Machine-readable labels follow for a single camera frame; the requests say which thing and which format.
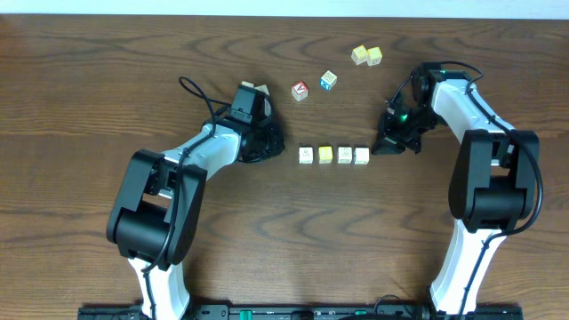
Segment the green sided white block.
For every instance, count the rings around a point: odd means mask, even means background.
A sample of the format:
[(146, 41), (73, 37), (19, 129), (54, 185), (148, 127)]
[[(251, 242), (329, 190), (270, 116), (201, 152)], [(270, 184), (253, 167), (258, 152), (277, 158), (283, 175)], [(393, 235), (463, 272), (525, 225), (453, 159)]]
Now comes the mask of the green sided white block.
[(370, 160), (369, 148), (354, 149), (354, 164), (368, 164)]

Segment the yellow block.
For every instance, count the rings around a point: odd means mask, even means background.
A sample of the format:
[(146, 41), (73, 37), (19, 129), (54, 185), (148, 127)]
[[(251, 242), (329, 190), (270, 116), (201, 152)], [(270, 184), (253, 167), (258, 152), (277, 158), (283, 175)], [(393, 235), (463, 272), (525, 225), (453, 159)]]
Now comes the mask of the yellow block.
[(381, 49), (379, 46), (370, 48), (367, 50), (367, 60), (366, 63), (368, 66), (376, 66), (381, 63), (383, 58)]
[(363, 45), (354, 48), (351, 53), (351, 59), (356, 65), (360, 65), (367, 61), (368, 51)]
[(319, 147), (318, 161), (320, 164), (330, 164), (333, 161), (333, 147), (332, 146)]

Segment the white block with figure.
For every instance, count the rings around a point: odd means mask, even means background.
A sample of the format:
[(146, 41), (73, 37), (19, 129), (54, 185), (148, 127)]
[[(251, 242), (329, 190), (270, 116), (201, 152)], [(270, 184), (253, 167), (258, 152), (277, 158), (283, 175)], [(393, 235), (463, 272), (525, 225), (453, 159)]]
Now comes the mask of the white block with figure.
[(339, 164), (351, 164), (353, 160), (352, 147), (338, 147), (338, 163)]

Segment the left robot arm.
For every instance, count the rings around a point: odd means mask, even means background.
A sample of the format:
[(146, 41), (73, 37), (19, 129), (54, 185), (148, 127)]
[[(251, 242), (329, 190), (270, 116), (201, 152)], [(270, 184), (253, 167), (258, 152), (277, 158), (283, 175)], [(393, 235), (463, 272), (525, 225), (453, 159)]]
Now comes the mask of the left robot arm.
[(200, 133), (163, 152), (132, 155), (106, 237), (136, 271), (147, 319), (180, 319), (190, 295), (182, 262), (196, 233), (206, 182), (221, 168), (278, 156), (284, 135), (266, 85), (243, 82)]

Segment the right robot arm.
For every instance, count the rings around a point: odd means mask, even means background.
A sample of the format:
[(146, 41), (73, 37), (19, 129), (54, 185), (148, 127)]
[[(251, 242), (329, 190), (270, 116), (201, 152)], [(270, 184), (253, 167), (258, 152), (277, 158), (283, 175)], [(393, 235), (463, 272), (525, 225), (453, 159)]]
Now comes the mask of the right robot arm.
[(415, 108), (400, 92), (378, 122), (375, 156), (421, 152), (421, 135), (442, 124), (460, 143), (448, 189), (453, 236), (429, 301), (398, 306), (411, 319), (507, 319), (512, 309), (477, 308), (477, 292), (493, 255), (509, 236), (534, 224), (544, 197), (540, 142), (500, 118), (478, 93), (472, 66), (423, 62), (405, 79)]

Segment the white block blue side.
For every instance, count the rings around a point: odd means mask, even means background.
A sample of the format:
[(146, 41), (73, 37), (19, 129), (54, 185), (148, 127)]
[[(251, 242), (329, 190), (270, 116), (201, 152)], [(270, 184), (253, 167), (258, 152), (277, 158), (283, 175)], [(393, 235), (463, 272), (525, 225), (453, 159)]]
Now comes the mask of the white block blue side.
[(263, 84), (260, 86), (256, 86), (255, 89), (259, 92), (262, 92), (264, 94), (264, 115), (265, 116), (271, 116), (272, 115), (272, 105), (270, 102), (270, 94), (268, 91), (268, 87)]

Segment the red letter A block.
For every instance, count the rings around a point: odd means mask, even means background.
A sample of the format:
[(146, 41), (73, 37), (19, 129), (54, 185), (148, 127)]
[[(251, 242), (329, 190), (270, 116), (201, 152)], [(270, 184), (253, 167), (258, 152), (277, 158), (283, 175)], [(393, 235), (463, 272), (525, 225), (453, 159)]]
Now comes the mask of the red letter A block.
[(309, 88), (303, 81), (299, 81), (292, 86), (292, 95), (297, 101), (304, 100), (309, 95)]

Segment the blue sided picture block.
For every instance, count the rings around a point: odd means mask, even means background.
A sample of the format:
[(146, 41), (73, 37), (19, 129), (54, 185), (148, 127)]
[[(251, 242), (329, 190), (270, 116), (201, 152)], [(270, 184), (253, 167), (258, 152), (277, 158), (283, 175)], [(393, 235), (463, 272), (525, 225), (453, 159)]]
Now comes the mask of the blue sided picture block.
[(331, 71), (327, 70), (320, 78), (320, 85), (330, 91), (337, 84), (338, 77)]

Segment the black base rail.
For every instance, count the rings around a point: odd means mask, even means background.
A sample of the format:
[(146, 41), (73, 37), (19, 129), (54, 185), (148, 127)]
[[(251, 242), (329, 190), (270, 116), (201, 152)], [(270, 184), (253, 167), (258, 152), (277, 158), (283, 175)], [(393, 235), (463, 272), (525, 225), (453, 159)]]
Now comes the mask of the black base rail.
[[(335, 319), (453, 319), (453, 316), (435, 314), (427, 307), (396, 303), (382, 304), (377, 308), (357, 307), (255, 307), (228, 305), (198, 305), (190, 307), (181, 319), (188, 320), (335, 320)], [(77, 311), (79, 320), (102, 319), (150, 319), (139, 306), (132, 307), (84, 307)], [(461, 317), (473, 320), (523, 320), (520, 307), (477, 307), (474, 312)]]

